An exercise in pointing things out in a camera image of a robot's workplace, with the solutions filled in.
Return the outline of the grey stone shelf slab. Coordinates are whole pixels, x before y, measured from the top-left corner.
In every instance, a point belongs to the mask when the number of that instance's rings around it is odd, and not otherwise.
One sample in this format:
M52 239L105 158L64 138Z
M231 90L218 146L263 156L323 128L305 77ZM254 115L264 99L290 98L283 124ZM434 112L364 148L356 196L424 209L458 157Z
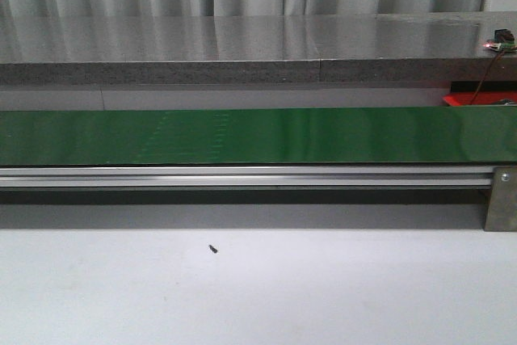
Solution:
M513 81L485 40L513 11L409 15L20 17L2 84Z

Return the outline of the red plastic tray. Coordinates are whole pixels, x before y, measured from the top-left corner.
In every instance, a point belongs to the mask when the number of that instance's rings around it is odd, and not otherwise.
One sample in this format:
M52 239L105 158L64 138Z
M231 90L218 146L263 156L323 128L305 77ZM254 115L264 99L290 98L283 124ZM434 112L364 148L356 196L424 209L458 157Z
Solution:
M494 105L508 106L516 105L515 91L488 91L479 92L454 92L443 97L448 106L459 107L468 105Z

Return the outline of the green conveyor belt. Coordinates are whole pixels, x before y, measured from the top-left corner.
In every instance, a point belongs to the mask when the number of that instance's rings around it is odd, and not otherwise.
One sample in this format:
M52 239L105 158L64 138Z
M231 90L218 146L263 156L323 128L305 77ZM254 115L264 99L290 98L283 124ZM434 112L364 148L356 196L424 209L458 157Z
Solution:
M4 111L4 166L498 163L513 107Z

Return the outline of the small green circuit board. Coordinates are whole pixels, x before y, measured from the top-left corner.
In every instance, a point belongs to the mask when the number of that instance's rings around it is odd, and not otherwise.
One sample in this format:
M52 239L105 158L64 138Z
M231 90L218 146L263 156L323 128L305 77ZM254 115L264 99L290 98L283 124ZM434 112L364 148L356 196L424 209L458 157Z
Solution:
M509 29L496 29L494 37L487 40L484 47L496 53L515 53L515 37Z

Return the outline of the aluminium conveyor frame rail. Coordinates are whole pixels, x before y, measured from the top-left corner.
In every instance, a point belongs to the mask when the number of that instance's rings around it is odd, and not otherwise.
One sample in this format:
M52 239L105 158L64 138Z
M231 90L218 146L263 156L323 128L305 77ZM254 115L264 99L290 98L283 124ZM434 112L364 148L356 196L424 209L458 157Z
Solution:
M158 166L20 167L1 187L486 187L494 166Z

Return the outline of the grey metal support bracket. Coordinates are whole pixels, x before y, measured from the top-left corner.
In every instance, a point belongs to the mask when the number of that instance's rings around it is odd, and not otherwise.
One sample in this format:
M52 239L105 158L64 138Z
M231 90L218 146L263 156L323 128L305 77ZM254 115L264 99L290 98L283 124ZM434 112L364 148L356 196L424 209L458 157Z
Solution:
M487 232L516 231L516 167L494 170L484 230Z

